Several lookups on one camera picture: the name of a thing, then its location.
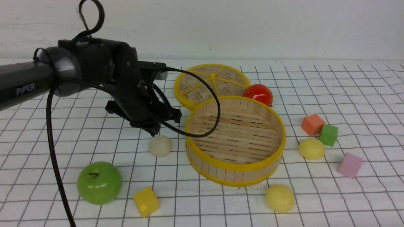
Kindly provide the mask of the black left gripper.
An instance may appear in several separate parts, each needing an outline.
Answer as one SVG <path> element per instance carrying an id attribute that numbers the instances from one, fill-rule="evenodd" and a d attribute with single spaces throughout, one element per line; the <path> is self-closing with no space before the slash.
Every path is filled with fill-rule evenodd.
<path id="1" fill-rule="evenodd" d="M 124 61 L 116 65 L 112 79 L 105 88 L 113 92 L 105 110 L 124 118 L 132 127 L 141 128 L 155 136 L 160 131 L 159 121 L 179 123 L 182 113 L 170 105 L 163 92 L 154 83 L 155 71 L 167 71 L 165 63 Z"/>

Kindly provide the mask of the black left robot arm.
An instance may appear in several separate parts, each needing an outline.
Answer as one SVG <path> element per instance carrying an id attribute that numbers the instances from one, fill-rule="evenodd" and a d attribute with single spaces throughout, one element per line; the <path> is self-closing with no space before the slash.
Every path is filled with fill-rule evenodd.
<path id="1" fill-rule="evenodd" d="M 55 95 L 71 96 L 89 89 L 89 84 L 104 86 L 112 92 L 105 110 L 154 136 L 160 123 L 150 113 L 176 123 L 182 117 L 166 98 L 161 102 L 156 95 L 162 92 L 153 82 L 167 78 L 165 68 L 164 63 L 139 61 L 136 49 L 119 41 L 97 38 L 72 48 L 49 47 L 38 60 L 1 66 L 0 106 L 8 109 L 48 92 L 60 79 L 76 79 L 80 83 L 61 83 Z"/>

